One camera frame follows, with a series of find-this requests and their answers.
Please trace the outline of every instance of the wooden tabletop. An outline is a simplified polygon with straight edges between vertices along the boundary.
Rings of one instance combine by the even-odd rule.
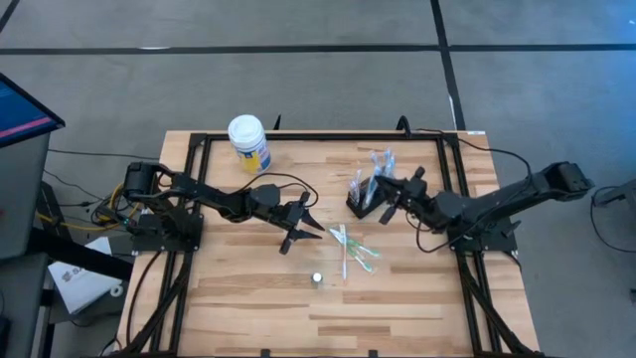
[[[183,170],[190,133],[166,134],[162,163]],[[459,135],[488,146],[483,134]],[[320,200],[311,208],[312,216],[326,228],[347,224],[352,238],[379,251],[382,257],[372,260],[377,271],[369,274],[349,258],[349,278],[343,283],[342,248],[330,234],[322,233],[322,240],[299,241],[282,256],[278,253],[282,231],[256,219],[231,224],[204,208],[205,232],[194,256],[179,355],[255,356],[263,348],[277,356],[366,356],[370,349],[379,350],[381,356],[471,355],[454,253],[447,248],[430,255],[419,251],[414,229],[401,212],[383,226],[378,223],[383,207],[359,221],[345,206],[348,183],[356,170],[363,168],[363,176],[371,174],[370,151],[387,147],[396,154],[396,177],[410,177],[421,165],[426,169],[429,195],[442,190],[434,142],[268,141],[268,145],[272,155],[268,170],[293,174],[315,187]],[[461,151],[471,195],[497,189],[491,154],[464,144]],[[453,187],[458,188],[450,149],[447,156]],[[200,158],[199,152],[193,177]],[[252,177],[241,170],[228,142],[214,142],[207,184],[232,191]],[[289,182],[263,177],[255,185]],[[294,186],[283,190],[282,201],[295,200],[301,190]],[[429,248],[445,240],[442,235],[421,235],[422,244]],[[152,256],[136,259],[130,287],[137,285]],[[155,262],[141,286],[132,318],[133,336],[156,307],[165,257]],[[522,342],[539,349],[519,268],[497,253],[486,255],[486,267],[499,313]],[[319,288],[310,282],[312,272],[324,276]],[[119,325],[121,342],[132,291],[128,291]],[[168,345],[172,312],[171,308],[164,326],[163,348]],[[488,349],[485,320],[480,308],[478,312],[483,345]]]

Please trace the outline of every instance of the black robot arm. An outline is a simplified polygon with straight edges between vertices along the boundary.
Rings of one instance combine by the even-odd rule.
[[[549,165],[521,181],[477,198],[441,192],[434,197],[426,194],[422,180],[424,169],[417,168],[410,179],[377,177],[379,187],[392,204],[380,219],[386,224],[396,212],[404,209],[435,233],[444,231],[472,238],[497,228],[498,235],[509,236],[517,227],[497,224],[549,199],[570,201],[582,198],[593,187],[576,164],[560,162]]]
[[[171,183],[162,191],[159,181],[164,177],[170,178]],[[280,247],[282,254],[287,254],[296,240],[320,239],[317,235],[296,229],[299,222],[324,231],[305,207],[309,199],[308,192],[304,192],[297,201],[280,204],[280,189],[273,184],[224,193],[158,163],[135,162],[128,165],[123,196],[130,202],[146,205],[153,212],[145,223],[141,220],[143,216],[139,223],[120,218],[129,232],[140,236],[168,235],[183,243],[201,235],[200,223],[197,224],[201,218],[193,218],[183,204],[173,205],[169,200],[171,198],[182,199],[183,203],[196,202],[215,209],[224,219],[233,223],[257,218],[286,231],[287,236]]]

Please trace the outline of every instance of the black metal frame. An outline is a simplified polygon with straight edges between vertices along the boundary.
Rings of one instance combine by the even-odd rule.
[[[448,166],[448,159],[446,156],[445,145],[449,144],[455,168],[457,171],[457,179],[459,183],[459,190],[462,195],[468,196],[468,183],[466,180],[466,174],[464,172],[463,161],[461,157],[461,151],[459,148],[459,142],[457,140],[456,133],[430,133],[430,132],[411,132],[408,121],[405,117],[401,117],[397,124],[397,130],[403,132],[395,133],[268,133],[267,139],[270,141],[276,140],[376,140],[376,141],[397,141],[397,140],[422,140],[422,141],[434,141],[437,147],[437,153],[439,156],[439,164],[441,169],[442,181],[444,190],[451,191],[453,189],[451,182],[450,169]],[[210,160],[210,151],[212,143],[217,140],[229,140],[226,134],[206,134],[206,133],[193,133],[190,137],[188,146],[188,155],[186,159],[185,172],[192,173],[194,165],[194,157],[197,147],[203,143],[203,155],[200,163],[198,180],[205,181],[206,172]],[[194,208],[196,213],[200,213],[200,205],[196,205]],[[473,355],[475,357],[531,357],[531,356],[543,356],[541,353],[533,352],[524,346],[515,334],[508,328],[504,320],[497,313],[496,309],[492,305],[492,299],[490,295],[490,289],[488,286],[488,276],[486,274],[486,267],[483,259],[482,252],[474,252],[473,260],[476,268],[477,279],[475,279],[470,272],[467,256],[465,253],[455,252],[457,258],[458,272],[460,281],[462,284],[462,294],[464,298],[464,305],[466,308],[466,318],[468,321],[468,328],[470,331],[470,340],[473,349]],[[187,271],[190,271],[190,265],[192,264],[192,253],[185,254],[184,265],[186,265]],[[161,295],[159,301],[163,301],[166,294],[170,290],[172,275],[174,271],[174,262],[176,254],[169,253],[168,260],[164,270],[164,277],[161,285]],[[181,334],[181,327],[183,324],[183,316],[185,310],[185,301],[187,294],[187,281],[181,288],[179,296],[177,298],[177,309],[174,315],[174,324],[170,337],[170,346],[168,351],[159,351],[159,344],[161,340],[161,332],[163,326],[163,320],[156,327],[150,345],[151,356],[170,356],[176,357],[179,348],[179,339]],[[492,351],[485,351],[482,348],[479,326],[477,324],[477,313],[473,299],[476,300],[482,307],[488,324],[488,336],[490,339],[490,345]],[[506,342],[511,350],[511,354],[503,353],[501,346],[501,339]],[[261,357],[270,356],[270,352],[267,349],[263,349]],[[370,351],[370,357],[378,357],[378,351]]]

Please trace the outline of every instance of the computer screen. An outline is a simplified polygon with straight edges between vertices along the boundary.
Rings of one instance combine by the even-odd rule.
[[[0,148],[64,125],[63,120],[0,74]]]

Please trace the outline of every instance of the white container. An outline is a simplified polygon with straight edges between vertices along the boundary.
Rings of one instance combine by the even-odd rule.
[[[242,167],[251,174],[259,174],[269,167],[271,156],[260,120],[251,114],[234,118],[228,127],[230,142]]]

